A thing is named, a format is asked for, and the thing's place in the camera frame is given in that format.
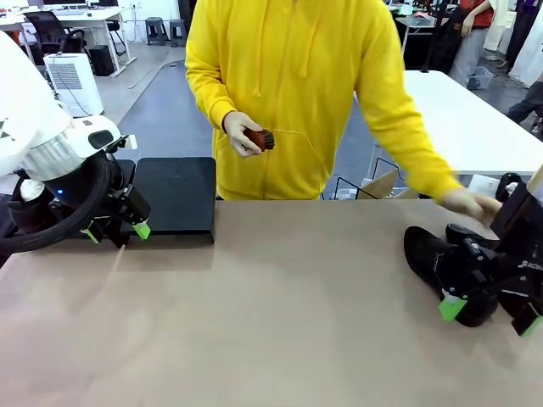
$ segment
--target beige table surface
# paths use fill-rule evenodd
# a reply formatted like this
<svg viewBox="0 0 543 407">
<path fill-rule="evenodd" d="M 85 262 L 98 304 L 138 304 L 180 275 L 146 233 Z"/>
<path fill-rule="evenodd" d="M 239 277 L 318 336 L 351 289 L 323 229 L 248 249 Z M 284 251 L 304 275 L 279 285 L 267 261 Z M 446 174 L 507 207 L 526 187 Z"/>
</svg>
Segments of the beige table surface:
<svg viewBox="0 0 543 407">
<path fill-rule="evenodd" d="M 541 406 L 542 330 L 517 337 L 501 309 L 445 323 L 406 265 L 407 226 L 458 219 L 418 201 L 218 203 L 214 247 L 14 256 L 0 405 Z"/>
</svg>

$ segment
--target table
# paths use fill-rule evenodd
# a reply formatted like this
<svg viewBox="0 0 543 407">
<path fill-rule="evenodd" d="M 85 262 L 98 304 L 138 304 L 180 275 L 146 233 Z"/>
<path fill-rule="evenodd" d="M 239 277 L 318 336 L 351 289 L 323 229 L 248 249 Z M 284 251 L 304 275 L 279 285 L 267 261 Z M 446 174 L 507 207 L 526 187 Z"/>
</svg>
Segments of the table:
<svg viewBox="0 0 543 407">
<path fill-rule="evenodd" d="M 0 280 L 6 405 L 540 406 L 543 330 L 443 322 L 403 231 L 430 201 L 219 202 L 216 245 L 63 243 Z M 473 226 L 469 220 L 463 220 Z"/>
<path fill-rule="evenodd" d="M 406 90 L 436 151 L 459 176 L 531 176 L 541 167 L 542 142 L 442 72 L 408 70 Z M 381 153 L 374 144 L 368 178 Z"/>
<path fill-rule="evenodd" d="M 25 31 L 23 30 L 21 17 L 19 15 L 7 15 L 6 17 L 0 17 L 0 30 L 1 31 L 21 31 L 23 35 L 21 36 L 23 39 L 23 46 L 25 47 L 26 54 L 28 55 L 28 58 L 31 59 L 32 63 L 34 63 L 34 57 L 32 56 L 32 51 L 30 48 L 30 45 L 28 44 L 28 40 L 26 39 Z"/>
<path fill-rule="evenodd" d="M 109 53 L 115 65 L 115 72 L 111 76 L 115 77 L 122 73 L 126 69 L 126 66 L 131 64 L 136 60 L 130 54 L 129 42 L 126 39 L 125 26 L 122 19 L 122 12 L 128 10 L 128 8 L 122 7 L 110 7 L 96 10 L 84 10 L 84 14 L 78 15 L 57 15 L 57 18 L 60 20 L 62 25 L 66 28 L 98 28 L 104 33 L 104 38 L 107 39 L 109 44 Z M 122 64 L 115 53 L 113 46 L 113 40 L 109 36 L 108 22 L 107 20 L 118 20 L 120 24 L 120 30 L 122 32 L 123 39 L 126 44 L 126 56 L 127 61 Z M 10 15 L 9 17 L 4 17 L 0 19 L 0 30 L 3 31 L 23 31 L 23 43 L 25 44 L 26 52 L 31 56 L 30 48 L 25 37 L 25 32 L 22 28 L 22 25 L 25 23 L 25 16 L 20 15 Z"/>
<path fill-rule="evenodd" d="M 441 25 L 443 25 L 448 19 L 443 19 Z M 407 17 L 398 17 L 396 19 L 400 24 L 403 24 L 406 26 L 406 32 L 404 34 L 404 39 L 401 43 L 401 54 L 403 55 L 406 51 L 406 45 L 407 45 L 407 37 L 409 36 L 431 36 L 432 30 L 434 29 L 433 25 L 419 25 L 419 24 L 413 24 L 411 20 L 409 20 Z"/>
</svg>

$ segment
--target white desk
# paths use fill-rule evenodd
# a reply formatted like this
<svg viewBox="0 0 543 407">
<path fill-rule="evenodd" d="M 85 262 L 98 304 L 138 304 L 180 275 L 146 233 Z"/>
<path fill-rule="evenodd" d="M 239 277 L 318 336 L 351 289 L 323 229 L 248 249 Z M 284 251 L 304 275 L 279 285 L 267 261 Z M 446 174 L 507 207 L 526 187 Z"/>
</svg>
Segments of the white desk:
<svg viewBox="0 0 543 407">
<path fill-rule="evenodd" d="M 111 76 L 117 76 L 123 70 L 125 70 L 126 66 L 128 66 L 129 64 L 131 64 L 132 62 L 136 60 L 130 54 L 130 46 L 126 39 L 125 26 L 123 24 L 123 19 L 122 19 L 122 14 L 121 14 L 125 10 L 127 10 L 127 8 L 122 8 L 122 7 L 111 7 L 111 8 L 104 8 L 100 10 L 82 10 L 84 11 L 83 14 L 57 15 L 57 18 L 60 20 L 62 25 L 66 28 L 98 28 L 100 30 L 103 30 L 105 38 L 107 38 L 107 41 L 108 41 L 109 53 L 111 54 L 111 58 L 115 64 L 115 72 Z M 122 36 L 126 44 L 127 61 L 125 63 L 121 63 L 121 61 L 117 57 L 117 54 L 115 53 L 113 41 L 111 40 L 111 37 L 109 36 L 108 22 L 107 22 L 108 20 L 119 21 L 120 30 L 122 32 Z M 12 15 L 12 16 L 0 19 L 0 30 L 23 31 L 23 42 L 25 44 L 26 51 L 31 56 L 30 49 L 28 48 L 28 44 L 25 38 L 25 32 L 22 28 L 23 24 L 26 24 L 25 16 L 23 14 L 15 15 L 15 16 Z"/>
<path fill-rule="evenodd" d="M 408 70 L 406 90 L 436 151 L 458 175 L 531 176 L 543 163 L 543 142 L 449 76 Z M 373 147 L 368 178 L 381 151 L 378 144 Z"/>
<path fill-rule="evenodd" d="M 446 23 L 449 19 L 442 19 L 441 25 Z M 407 37 L 409 36 L 431 36 L 433 34 L 434 25 L 419 25 L 419 24 L 413 24 L 410 20 L 407 19 L 407 17 L 399 17 L 396 19 L 400 24 L 403 24 L 406 26 L 406 33 L 404 34 L 404 39 L 401 43 L 401 53 L 402 55 L 406 51 L 406 45 L 407 45 Z"/>
<path fill-rule="evenodd" d="M 8 15 L 6 17 L 0 17 L 0 30 L 1 31 L 22 31 L 23 32 L 23 45 L 25 46 L 26 54 L 34 62 L 34 57 L 32 56 L 32 51 L 26 40 L 26 35 L 23 30 L 21 17 L 19 15 Z"/>
</svg>

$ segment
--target person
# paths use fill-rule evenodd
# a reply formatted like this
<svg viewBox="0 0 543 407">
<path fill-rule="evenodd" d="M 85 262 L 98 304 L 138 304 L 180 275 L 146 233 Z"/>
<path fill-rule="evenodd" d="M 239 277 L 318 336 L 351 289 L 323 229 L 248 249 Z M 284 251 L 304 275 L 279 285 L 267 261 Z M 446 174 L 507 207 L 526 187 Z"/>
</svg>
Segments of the person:
<svg viewBox="0 0 543 407">
<path fill-rule="evenodd" d="M 523 48 L 524 42 L 534 25 L 535 17 L 539 12 L 536 4 L 535 0 L 517 1 L 517 15 L 515 16 L 515 24 L 512 28 L 511 40 L 507 46 L 505 61 L 500 65 L 500 68 L 510 71 L 515 65 L 520 50 Z"/>
<path fill-rule="evenodd" d="M 199 0 L 186 67 L 214 127 L 226 200 L 318 199 L 356 91 L 370 131 L 414 189 L 479 220 L 499 208 L 462 188 L 434 151 L 404 87 L 399 37 L 382 0 Z M 263 128 L 275 137 L 264 153 L 244 135 Z"/>
<path fill-rule="evenodd" d="M 507 117 L 520 124 L 534 111 L 543 112 L 543 74 L 529 87 L 526 97 L 509 109 Z"/>
<path fill-rule="evenodd" d="M 470 76 L 483 55 L 484 40 L 494 19 L 496 0 L 461 0 L 467 15 L 462 23 L 462 44 L 452 63 L 449 77 L 467 87 Z"/>
</svg>

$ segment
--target cable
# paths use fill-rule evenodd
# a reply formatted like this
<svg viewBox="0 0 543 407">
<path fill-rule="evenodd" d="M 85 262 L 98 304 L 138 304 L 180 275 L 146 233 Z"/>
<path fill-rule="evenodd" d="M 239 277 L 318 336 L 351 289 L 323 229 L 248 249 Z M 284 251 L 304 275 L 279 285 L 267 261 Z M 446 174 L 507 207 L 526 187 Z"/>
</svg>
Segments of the cable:
<svg viewBox="0 0 543 407">
<path fill-rule="evenodd" d="M 56 59 L 55 57 L 53 57 L 53 65 L 56 65 Z M 64 87 L 66 89 L 68 89 L 68 92 L 70 92 L 70 95 L 74 98 L 74 100 L 76 101 L 77 103 L 77 106 L 79 106 L 79 109 L 81 109 L 83 111 L 84 114 L 86 114 L 87 116 L 90 116 L 90 114 L 81 106 L 81 104 L 79 103 L 79 100 L 77 100 L 76 98 L 76 95 L 74 95 L 71 91 L 71 89 L 68 87 L 68 85 L 66 85 L 66 82 L 64 82 L 64 79 L 62 79 L 62 75 L 58 75 L 59 79 L 62 81 L 62 84 L 64 85 Z"/>
<path fill-rule="evenodd" d="M 45 248 L 73 236 L 74 233 L 88 226 L 93 212 L 108 193 L 111 169 L 109 161 L 103 153 L 93 155 L 87 164 L 92 165 L 94 174 L 92 189 L 88 194 L 87 201 L 72 215 L 45 231 L 0 239 L 0 253 L 14 254 Z"/>
<path fill-rule="evenodd" d="M 134 9 L 134 33 L 137 34 L 137 39 L 141 42 L 144 42 L 142 36 L 139 35 L 139 26 L 137 25 L 137 22 L 138 22 L 138 16 L 137 16 L 137 11 L 136 9 Z"/>
<path fill-rule="evenodd" d="M 128 38 L 128 36 L 127 36 L 127 37 L 126 37 L 126 40 L 127 40 L 128 42 L 135 42 L 135 41 L 136 41 L 136 36 L 137 36 L 137 32 L 136 32 L 137 25 L 136 25 L 136 7 L 135 7 L 134 5 L 132 5 L 131 11 L 132 11 L 132 19 L 134 20 L 134 39 L 131 40 L 131 39 Z"/>
</svg>

